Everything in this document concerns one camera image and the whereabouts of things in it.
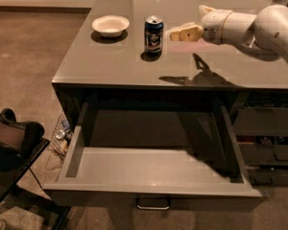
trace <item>can label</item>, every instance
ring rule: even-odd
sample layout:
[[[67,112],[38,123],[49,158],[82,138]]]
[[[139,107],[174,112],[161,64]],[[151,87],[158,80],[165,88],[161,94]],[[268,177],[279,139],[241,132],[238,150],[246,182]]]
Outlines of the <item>can label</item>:
[[[145,21],[145,52],[161,54],[163,41],[163,22],[157,16],[149,16]]]

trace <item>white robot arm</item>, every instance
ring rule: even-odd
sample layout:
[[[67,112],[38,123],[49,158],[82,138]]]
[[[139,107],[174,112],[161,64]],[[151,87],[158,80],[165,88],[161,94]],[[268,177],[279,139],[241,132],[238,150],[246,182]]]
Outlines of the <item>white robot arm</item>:
[[[171,39],[195,41],[203,38],[214,44],[228,44],[242,53],[262,60],[283,57],[288,62],[288,8],[272,5],[258,15],[200,7],[202,26],[173,33]]]

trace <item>open drawer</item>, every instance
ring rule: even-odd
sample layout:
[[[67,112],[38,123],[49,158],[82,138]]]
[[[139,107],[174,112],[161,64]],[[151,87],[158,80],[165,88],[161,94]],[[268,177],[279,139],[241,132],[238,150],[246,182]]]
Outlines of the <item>open drawer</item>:
[[[60,176],[44,191],[65,206],[248,210],[252,188],[225,108],[97,110],[85,103]]]

